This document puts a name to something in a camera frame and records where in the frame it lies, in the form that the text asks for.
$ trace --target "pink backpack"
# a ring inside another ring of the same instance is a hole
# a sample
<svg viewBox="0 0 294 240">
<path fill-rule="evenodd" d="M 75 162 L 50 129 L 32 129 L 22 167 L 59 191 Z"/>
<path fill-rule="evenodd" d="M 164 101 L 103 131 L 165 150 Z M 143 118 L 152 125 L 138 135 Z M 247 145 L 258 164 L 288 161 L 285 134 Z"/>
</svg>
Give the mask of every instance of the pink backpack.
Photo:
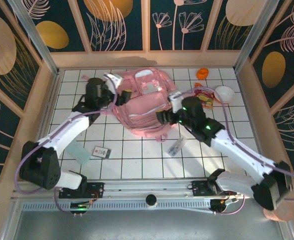
<svg viewBox="0 0 294 240">
<path fill-rule="evenodd" d="M 123 77 L 123 82 L 117 91 L 131 90 L 131 99 L 124 105 L 116 106 L 112 110 L 113 114 L 137 136 L 156 138 L 158 142 L 166 140 L 167 132 L 173 126 L 161 125 L 156 112 L 172 107 L 168 95 L 176 90 L 174 81 L 165 72 L 152 67 L 119 75 Z"/>
</svg>

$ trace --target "snack package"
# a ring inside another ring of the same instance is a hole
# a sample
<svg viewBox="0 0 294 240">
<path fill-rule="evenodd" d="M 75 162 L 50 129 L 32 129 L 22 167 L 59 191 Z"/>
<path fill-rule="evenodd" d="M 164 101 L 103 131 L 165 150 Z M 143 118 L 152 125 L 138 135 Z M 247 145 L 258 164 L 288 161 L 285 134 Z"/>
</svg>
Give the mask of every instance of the snack package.
<svg viewBox="0 0 294 240">
<path fill-rule="evenodd" d="M 195 83 L 195 88 L 202 87 L 200 83 Z M 202 107 L 206 109 L 213 109 L 214 104 L 214 92 L 204 89 L 196 89 L 195 96 L 201 101 Z"/>
</svg>

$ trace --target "metal pole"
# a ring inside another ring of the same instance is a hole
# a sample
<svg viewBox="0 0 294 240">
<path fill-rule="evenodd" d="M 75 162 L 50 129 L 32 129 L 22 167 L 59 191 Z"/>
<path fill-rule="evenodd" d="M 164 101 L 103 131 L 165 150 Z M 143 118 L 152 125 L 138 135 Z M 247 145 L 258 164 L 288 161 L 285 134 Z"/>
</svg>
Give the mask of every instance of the metal pole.
<svg viewBox="0 0 294 240">
<path fill-rule="evenodd" d="M 240 50 L 239 56 L 235 62 L 234 71 L 236 74 L 238 74 L 244 66 L 249 54 L 253 50 L 256 42 L 258 41 L 259 37 L 264 31 L 265 26 L 268 24 L 269 19 L 275 12 L 278 3 L 279 0 L 266 0 L 265 5 L 263 6 L 263 9 L 260 15 L 258 16 L 257 21 L 252 26 L 250 33 L 248 34 L 248 37 L 244 42 Z"/>
<path fill-rule="evenodd" d="M 22 24 L 23 28 L 29 35 L 30 39 L 32 40 L 33 44 L 37 48 L 39 54 L 47 63 L 49 69 L 56 77 L 58 75 L 57 66 L 49 52 L 47 46 L 44 44 L 42 37 L 40 36 L 39 32 L 36 29 L 36 26 L 32 19 L 29 17 L 29 14 L 21 0 L 8 0 L 13 12 L 16 14 L 17 18 L 19 19 L 20 23 Z"/>
</svg>

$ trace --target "small card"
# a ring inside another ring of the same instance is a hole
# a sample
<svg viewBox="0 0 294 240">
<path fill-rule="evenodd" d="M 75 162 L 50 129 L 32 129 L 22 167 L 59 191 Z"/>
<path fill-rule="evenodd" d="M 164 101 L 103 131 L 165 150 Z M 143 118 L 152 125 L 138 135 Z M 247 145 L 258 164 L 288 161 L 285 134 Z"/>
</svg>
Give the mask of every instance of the small card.
<svg viewBox="0 0 294 240">
<path fill-rule="evenodd" d="M 91 154 L 76 140 L 70 142 L 65 148 L 65 152 L 73 156 L 81 165 L 84 165 L 91 159 Z"/>
<path fill-rule="evenodd" d="M 92 155 L 95 157 L 103 158 L 103 159 L 109 159 L 111 152 L 112 150 L 109 148 L 95 146 L 92 151 Z"/>
<path fill-rule="evenodd" d="M 166 151 L 166 153 L 171 156 L 174 157 L 182 148 L 183 146 L 186 144 L 186 139 L 181 137 L 179 138 L 177 141 L 174 142 L 174 144 Z"/>
</svg>

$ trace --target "backpack strap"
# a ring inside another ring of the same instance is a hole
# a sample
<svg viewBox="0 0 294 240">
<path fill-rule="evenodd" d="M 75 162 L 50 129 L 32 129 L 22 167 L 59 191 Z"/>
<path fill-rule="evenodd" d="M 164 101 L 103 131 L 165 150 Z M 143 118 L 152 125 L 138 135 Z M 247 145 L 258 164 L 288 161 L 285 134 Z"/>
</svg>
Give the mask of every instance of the backpack strap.
<svg viewBox="0 0 294 240">
<path fill-rule="evenodd" d="M 167 140 L 167 138 L 168 135 L 166 133 L 155 137 L 157 143 L 164 143 Z"/>
<path fill-rule="evenodd" d="M 100 113 L 100 115 L 103 115 L 103 116 L 108 116 L 108 115 L 114 115 L 112 111 L 103 111 Z"/>
</svg>

